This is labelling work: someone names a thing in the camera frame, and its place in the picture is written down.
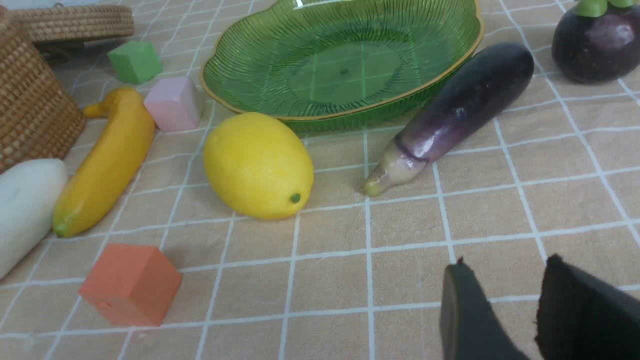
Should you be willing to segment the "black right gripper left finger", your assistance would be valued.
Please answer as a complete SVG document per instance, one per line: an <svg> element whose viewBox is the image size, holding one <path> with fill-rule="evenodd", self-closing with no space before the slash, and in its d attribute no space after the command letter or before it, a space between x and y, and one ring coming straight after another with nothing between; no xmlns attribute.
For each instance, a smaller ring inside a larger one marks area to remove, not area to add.
<svg viewBox="0 0 640 360"><path fill-rule="evenodd" d="M444 360L528 359L506 333L462 258L443 272L440 341Z"/></svg>

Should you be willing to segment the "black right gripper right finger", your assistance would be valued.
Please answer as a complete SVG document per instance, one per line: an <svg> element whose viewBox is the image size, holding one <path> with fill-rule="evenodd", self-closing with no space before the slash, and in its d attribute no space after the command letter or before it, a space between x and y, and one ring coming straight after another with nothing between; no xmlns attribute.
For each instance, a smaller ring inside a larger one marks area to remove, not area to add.
<svg viewBox="0 0 640 360"><path fill-rule="evenodd" d="M554 254L546 261L535 342L545 360L637 360L640 303Z"/></svg>

